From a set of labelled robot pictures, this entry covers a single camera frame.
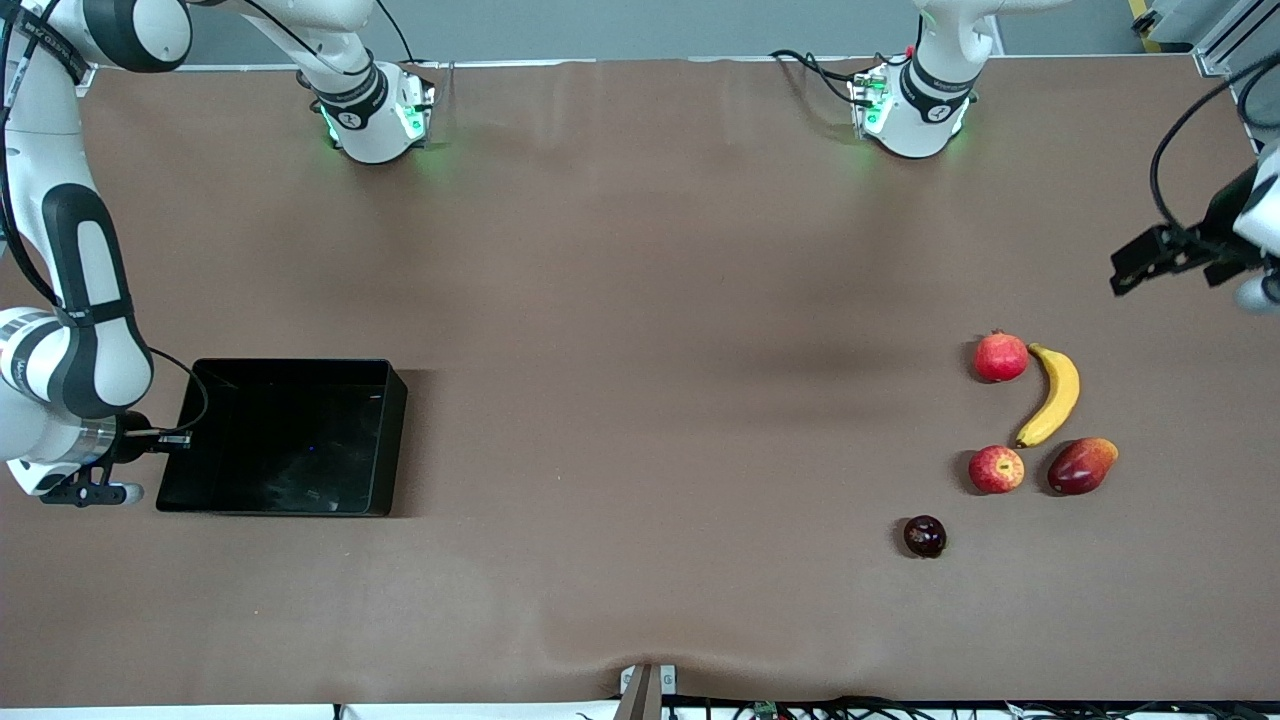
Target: red apple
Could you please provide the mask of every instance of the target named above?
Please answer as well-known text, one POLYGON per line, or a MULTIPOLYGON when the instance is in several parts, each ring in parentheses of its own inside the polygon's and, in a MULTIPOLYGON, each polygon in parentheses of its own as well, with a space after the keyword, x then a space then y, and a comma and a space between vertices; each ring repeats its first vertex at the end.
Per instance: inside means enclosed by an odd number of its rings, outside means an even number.
POLYGON ((969 459, 969 479, 982 492, 1005 493, 1023 484, 1023 459, 1007 447, 993 445, 969 459))
POLYGON ((1027 343, 996 331, 982 338, 973 354, 973 369, 987 382, 1011 380, 1027 369, 1027 343))

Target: black tray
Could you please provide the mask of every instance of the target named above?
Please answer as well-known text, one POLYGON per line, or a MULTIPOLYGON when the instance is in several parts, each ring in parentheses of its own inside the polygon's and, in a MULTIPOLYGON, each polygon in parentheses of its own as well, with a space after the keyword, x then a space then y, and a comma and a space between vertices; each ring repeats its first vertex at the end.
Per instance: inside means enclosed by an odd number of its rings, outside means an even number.
MULTIPOLYGON (((156 509, 230 515, 390 512, 404 383, 385 360, 197 360, 209 413, 169 456, 156 509)), ((179 423, 202 406, 187 386, 179 423)))

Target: wire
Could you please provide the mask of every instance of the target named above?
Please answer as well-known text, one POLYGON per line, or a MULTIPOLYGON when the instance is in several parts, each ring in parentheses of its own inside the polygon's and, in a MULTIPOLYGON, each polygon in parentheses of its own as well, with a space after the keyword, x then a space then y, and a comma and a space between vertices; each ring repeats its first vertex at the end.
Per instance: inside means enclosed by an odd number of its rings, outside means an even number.
POLYGON ((387 15, 387 22, 392 23, 392 27, 396 28, 396 35, 398 35, 399 38, 401 38, 401 45, 404 46, 404 61, 406 63, 421 63, 422 60, 420 60, 417 58, 417 55, 415 55, 413 51, 410 50, 410 47, 408 47, 408 40, 404 40, 404 31, 402 31, 399 28, 399 23, 396 22, 396 15, 393 15, 392 12, 387 9, 387 4, 383 3, 383 0, 376 0, 376 1, 378 1, 378 6, 383 10, 383 14, 387 15))
POLYGON ((178 369, 180 369, 182 372, 187 373, 191 377, 191 380, 196 383, 196 389, 200 391, 200 398, 201 398, 200 413, 196 415, 195 419, 187 420, 186 423, 178 425, 177 428, 168 428, 168 429, 152 428, 150 430, 132 430, 124 434, 127 437, 168 436, 193 428, 197 423, 205 419, 206 414, 209 414, 209 387, 206 387, 205 380, 201 379, 195 370, 184 365, 182 360, 178 360, 177 357, 169 355, 164 350, 156 350, 155 347, 147 347, 147 350, 150 350, 152 355, 159 355, 160 357, 164 357, 165 360, 173 363, 174 365, 178 366, 178 369))
POLYGON ((1240 115, 1240 122, 1243 122, 1247 126, 1252 126, 1257 129, 1277 129, 1280 128, 1280 118, 1276 118, 1274 120, 1260 120, 1249 113, 1248 106, 1249 106, 1249 94, 1253 92, 1253 87, 1257 86, 1258 81, 1262 79, 1267 73, 1276 69, 1276 65, 1280 65, 1280 53, 1274 53, 1270 56, 1263 58, 1262 60, 1260 60, 1260 64, 1262 67, 1257 70, 1257 73, 1253 77, 1248 79, 1248 82, 1244 83, 1244 87, 1240 88, 1240 92, 1236 97, 1235 111, 1236 114, 1240 115))
POLYGON ((1169 227, 1172 228, 1174 233, 1178 234, 1180 237, 1180 240, 1184 240, 1184 241, 1187 241, 1187 242, 1189 242, 1189 243, 1199 247, 1201 250, 1204 250, 1204 251, 1211 252, 1213 255, 1221 255, 1224 251, 1228 251, 1228 254, 1229 254, 1228 259, 1238 261, 1238 263, 1244 263, 1244 264, 1256 263, 1257 258, 1242 256, 1240 254, 1238 254, 1238 252, 1235 252, 1235 251, 1233 251, 1230 249, 1226 249, 1224 246, 1219 246, 1219 245, 1213 245, 1213 243, 1206 242, 1206 241, 1201 240, 1199 237, 1197 237, 1196 233, 1188 231, 1185 225, 1183 225, 1180 222, 1178 222, 1178 218, 1174 218, 1174 213, 1172 213, 1172 210, 1169 209, 1169 202, 1165 201, 1165 193, 1164 193, 1164 191, 1160 187, 1160 161, 1161 161, 1161 159, 1164 159, 1165 150, 1169 149, 1169 143, 1172 142, 1174 137, 1178 136, 1178 133, 1183 129, 1183 127, 1187 124, 1187 122, 1190 120, 1192 117, 1196 113, 1198 113, 1201 108, 1203 108, 1204 105, 1207 105, 1210 102, 1210 100, 1213 100, 1215 97, 1217 97, 1219 95, 1221 95, 1222 92, 1225 92, 1234 83, 1236 83, 1236 82, 1239 82, 1239 81, 1242 81, 1244 78, 1249 78, 1249 79, 1248 79, 1248 82, 1245 82, 1244 87, 1240 90, 1242 97, 1240 97, 1239 104, 1236 105, 1236 113, 1239 114, 1240 119, 1243 122, 1245 122, 1247 124, 1251 124, 1251 126, 1258 127, 1258 128, 1280 127, 1280 122, 1276 122, 1275 124, 1257 123, 1257 122, 1254 122, 1256 118, 1253 118, 1252 115, 1249 115, 1249 111, 1245 108, 1245 101, 1248 100, 1248 94, 1257 85, 1258 78, 1261 78, 1266 73, 1268 73, 1272 69, 1275 69, 1276 65, 1280 65, 1280 53, 1272 53, 1272 54, 1267 55, 1266 58, 1262 58, 1261 60, 1258 60, 1258 61, 1248 65, 1243 70, 1240 70, 1238 73, 1233 73, 1226 79, 1224 79, 1220 85, 1217 85, 1216 87, 1213 87, 1212 90, 1210 90, 1208 92, 1206 92, 1203 96, 1201 96, 1199 100, 1197 100, 1196 102, 1193 102, 1192 106, 1188 108, 1187 111, 1184 111, 1181 114, 1181 117, 1178 118, 1176 122, 1174 122, 1172 127, 1169 128, 1169 132, 1165 133, 1165 137, 1162 137, 1160 140, 1160 143, 1156 145, 1156 152, 1152 154, 1152 156, 1151 156, 1151 172, 1149 172, 1149 176, 1148 176, 1148 181, 1149 181, 1149 184, 1151 184, 1151 199, 1156 202, 1156 210, 1160 211, 1160 215, 1165 219, 1165 222, 1169 224, 1169 227))
POLYGON ((854 79, 852 74, 847 74, 846 76, 846 74, 837 73, 835 70, 828 70, 828 69, 823 68, 822 65, 818 64, 818 60, 813 56, 813 53, 809 53, 806 55, 801 55, 801 54, 796 53, 795 50, 774 50, 773 53, 769 53, 769 58, 773 58, 774 60, 780 60, 782 58, 791 58, 791 59, 799 61, 801 65, 809 68, 810 70, 813 70, 815 73, 819 73, 819 74, 822 74, 824 77, 828 77, 831 79, 840 81, 840 82, 849 82, 849 81, 854 79))
POLYGON ((795 50, 774 50, 773 53, 769 53, 769 56, 776 60, 781 60, 782 58, 795 58, 796 60, 800 61, 801 65, 804 65, 809 70, 813 70, 814 73, 818 73, 818 77, 822 78, 822 82, 827 85, 827 90, 829 90, 832 95, 835 95, 836 97, 840 97, 841 100, 849 102, 850 105, 859 105, 861 108, 870 106, 870 102, 868 102, 867 100, 855 100, 845 95, 844 92, 841 92, 838 87, 836 87, 833 82, 831 82, 833 79, 840 82, 849 82, 854 78, 854 76, 837 73, 833 70, 828 70, 827 68, 823 68, 822 64, 818 61, 818 58, 814 58, 813 53, 806 53, 804 55, 800 55, 795 50))
MULTIPOLYGON (((40 15, 41 20, 49 20, 58 3, 59 0, 50 0, 40 15)), ((18 24, 18 15, 19 12, 15 9, 13 17, 5 19, 4 36, 0 40, 0 88, 4 88, 4 104, 0 108, 0 231, 4 232, 5 243, 8 243, 9 251, 13 254, 14 264, 22 270, 22 277, 50 305, 60 307, 54 288, 40 275, 40 270, 32 263, 31 255, 27 252, 27 246, 23 245, 22 233, 18 232, 18 219, 13 214, 13 190, 9 187, 9 136, 5 128, 9 124, 9 115, 13 113, 13 105, 17 102, 18 88, 22 87, 22 81, 27 74, 27 65, 36 54, 36 45, 38 42, 38 37, 33 33, 27 42, 26 50, 23 50, 22 59, 18 61, 18 72, 14 74, 13 87, 9 87, 9 47, 13 42, 14 27, 18 24)))
POLYGON ((274 23, 275 27, 280 28, 284 32, 284 35, 288 35, 289 38, 293 40, 293 42, 297 42, 300 46, 302 46, 303 50, 306 50, 307 53, 310 53, 312 58, 315 58, 324 67, 329 68, 330 70, 333 70, 335 73, 344 74, 344 76, 348 76, 348 77, 358 77, 358 76, 362 76, 362 74, 367 73, 369 68, 374 64, 372 55, 370 55, 369 64, 365 65, 364 68, 360 68, 358 70, 340 70, 340 69, 335 68, 333 65, 333 63, 330 63, 329 60, 325 60, 324 58, 321 58, 320 53, 315 47, 311 47, 310 45, 307 45, 301 37, 298 37, 298 35, 296 32, 293 32, 292 29, 288 28, 288 26, 285 26, 284 23, 282 23, 279 19, 276 19, 275 15, 273 15, 269 12, 266 12, 266 9, 262 8, 262 5, 260 5, 256 0, 244 0, 244 4, 248 5, 250 8, 253 8, 259 13, 261 13, 261 15, 264 18, 271 20, 271 23, 274 23))

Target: yellow banana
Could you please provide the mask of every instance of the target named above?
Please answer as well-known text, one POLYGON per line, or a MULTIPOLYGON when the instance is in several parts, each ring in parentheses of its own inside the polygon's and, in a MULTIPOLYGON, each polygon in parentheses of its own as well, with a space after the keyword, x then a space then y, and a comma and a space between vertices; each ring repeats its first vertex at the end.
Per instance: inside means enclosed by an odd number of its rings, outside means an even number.
POLYGON ((1018 447, 1036 447, 1048 439, 1071 416, 1075 401, 1080 398, 1080 373, 1070 357, 1036 342, 1028 345, 1027 350, 1044 366, 1048 397, 1023 429, 1018 430, 1018 447))

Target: brown tablecloth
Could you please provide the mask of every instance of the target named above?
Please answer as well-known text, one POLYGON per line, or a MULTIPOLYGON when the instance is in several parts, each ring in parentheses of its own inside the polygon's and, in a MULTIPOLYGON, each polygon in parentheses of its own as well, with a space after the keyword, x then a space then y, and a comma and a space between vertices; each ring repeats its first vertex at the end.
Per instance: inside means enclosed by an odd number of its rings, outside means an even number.
MULTIPOLYGON (((0 702, 685 693, 1265 698, 1280 676, 1280 320, 1198 277, 1115 300, 1187 58, 997 60, 941 156, 851 138, 796 65, 440 79, 436 145, 330 150, 292 73, 104 73, 84 102, 140 324, 200 356, 378 356, 412 393, 396 516, 45 507, 0 483, 0 702), (1030 372, 1121 459, 977 497, 1030 372), (900 519, 951 547, 914 560, 900 519)), ((1167 156, 1187 222, 1249 161, 1226 99, 1167 156)), ((5 302, 29 301, 4 270, 5 302)), ((142 410, 172 420, 184 378, 142 410)), ((1024 454, 1042 475, 1056 443, 1024 454)), ((119 468, 154 491, 161 462, 119 468)))

